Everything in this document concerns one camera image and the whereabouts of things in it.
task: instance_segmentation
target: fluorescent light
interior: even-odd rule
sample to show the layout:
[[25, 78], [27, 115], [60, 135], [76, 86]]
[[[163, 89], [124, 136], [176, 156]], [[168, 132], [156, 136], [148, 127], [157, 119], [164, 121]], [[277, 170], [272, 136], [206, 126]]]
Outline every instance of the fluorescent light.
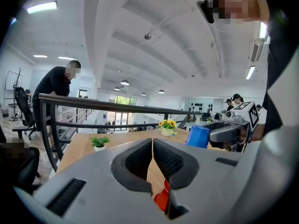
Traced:
[[33, 55], [34, 57], [42, 57], [42, 58], [47, 58], [47, 55]]
[[254, 71], [255, 68], [256, 68], [255, 66], [251, 66], [251, 67], [250, 67], [250, 70], [249, 70], [249, 72], [248, 72], [248, 75], [247, 75], [247, 77], [246, 77], [246, 80], [249, 80], [249, 79], [250, 79], [250, 77], [251, 77], [251, 75], [252, 75], [252, 73], [253, 73], [253, 71]]
[[123, 85], [130, 85], [129, 81], [127, 81], [127, 80], [122, 80], [121, 84], [123, 84]]
[[30, 14], [30, 13], [35, 13], [38, 11], [50, 10], [50, 9], [57, 9], [57, 3], [56, 2], [48, 2], [48, 3], [35, 5], [33, 7], [27, 8], [27, 11]]
[[10, 25], [12, 25], [15, 21], [16, 21], [16, 18], [13, 17], [12, 20], [11, 20], [11, 22], [10, 22]]
[[64, 56], [59, 56], [59, 59], [64, 59], [64, 60], [77, 60], [76, 58], [71, 58], [71, 57], [64, 57]]
[[265, 38], [267, 34], [267, 25], [263, 22], [261, 22], [261, 28], [260, 28], [260, 38]]

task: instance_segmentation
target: desk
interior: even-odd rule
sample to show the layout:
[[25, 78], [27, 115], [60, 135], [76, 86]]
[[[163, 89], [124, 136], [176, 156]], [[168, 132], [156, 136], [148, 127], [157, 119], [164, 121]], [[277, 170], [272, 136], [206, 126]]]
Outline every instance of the desk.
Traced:
[[[106, 148], [114, 147], [123, 143], [143, 140], [147, 138], [160, 138], [168, 139], [173, 142], [179, 142], [185, 144], [185, 141], [188, 137], [189, 132], [183, 129], [176, 129], [177, 134], [171, 137], [165, 137], [161, 134], [161, 131], [158, 129], [147, 130], [147, 131], [138, 131], [130, 133], [107, 133], [107, 134], [87, 134], [87, 133], [77, 133], [75, 134], [73, 140], [70, 142], [66, 152], [59, 164], [57, 169], [57, 174], [63, 171], [65, 168], [70, 166], [72, 163], [81, 159], [88, 154], [94, 153], [94, 149], [91, 146], [90, 138], [91, 137], [104, 137], [107, 136], [111, 140], [107, 143]], [[210, 144], [208, 145], [209, 149], [222, 150], [219, 148], [213, 148]], [[161, 173], [159, 167], [157, 166], [154, 159], [152, 159], [149, 164], [147, 181], [152, 184], [153, 196], [161, 192], [164, 188], [164, 176]]]

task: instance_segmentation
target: ceiling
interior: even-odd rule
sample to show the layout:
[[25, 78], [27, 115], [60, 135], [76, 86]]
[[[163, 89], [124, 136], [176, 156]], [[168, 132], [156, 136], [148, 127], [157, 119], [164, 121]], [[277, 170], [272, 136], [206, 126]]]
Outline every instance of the ceiling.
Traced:
[[[26, 11], [52, 1], [56, 10]], [[126, 79], [127, 93], [135, 95], [192, 75], [200, 81], [245, 80], [259, 22], [208, 24], [196, 1], [28, 0], [7, 42], [37, 66], [66, 65], [58, 56], [75, 57], [99, 88], [113, 91]], [[267, 52], [264, 46], [251, 80], [264, 82]]]

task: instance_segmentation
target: black rubber pad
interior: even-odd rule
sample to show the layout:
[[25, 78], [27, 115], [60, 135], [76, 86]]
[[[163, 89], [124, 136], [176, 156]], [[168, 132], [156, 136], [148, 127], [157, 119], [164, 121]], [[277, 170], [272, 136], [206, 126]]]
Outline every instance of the black rubber pad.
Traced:
[[231, 160], [231, 159], [225, 159], [225, 158], [217, 158], [216, 160], [215, 160], [216, 162], [220, 162], [220, 163], [224, 163], [224, 164], [228, 164], [228, 165], [231, 165], [231, 166], [237, 166], [237, 164], [238, 164], [238, 161], [236, 161], [236, 160]]
[[69, 184], [55, 197], [47, 208], [56, 215], [62, 217], [70, 204], [74, 201], [80, 190], [85, 185], [85, 181], [73, 179]]
[[154, 139], [154, 159], [171, 189], [187, 187], [199, 170], [197, 160], [160, 139]]
[[128, 190], [151, 193], [151, 184], [146, 182], [152, 159], [151, 143], [151, 139], [146, 139], [112, 160], [111, 173]]

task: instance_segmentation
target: black shirt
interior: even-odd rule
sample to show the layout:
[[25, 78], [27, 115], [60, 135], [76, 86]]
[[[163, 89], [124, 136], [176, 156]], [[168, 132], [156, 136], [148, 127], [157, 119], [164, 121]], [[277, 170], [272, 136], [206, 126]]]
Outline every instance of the black shirt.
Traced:
[[70, 93], [70, 83], [71, 81], [65, 77], [65, 67], [54, 67], [38, 84], [32, 98], [33, 105], [39, 108], [38, 94], [40, 93], [50, 94], [55, 91], [57, 95], [68, 96]]
[[231, 109], [233, 109], [233, 108], [234, 108], [233, 105], [229, 105], [229, 106], [228, 106], [228, 111], [231, 110]]
[[[287, 67], [299, 43], [297, 0], [267, 0], [270, 17], [267, 31], [270, 37], [267, 90]], [[266, 93], [263, 107], [267, 110], [264, 134], [280, 128], [282, 121], [275, 105]]]

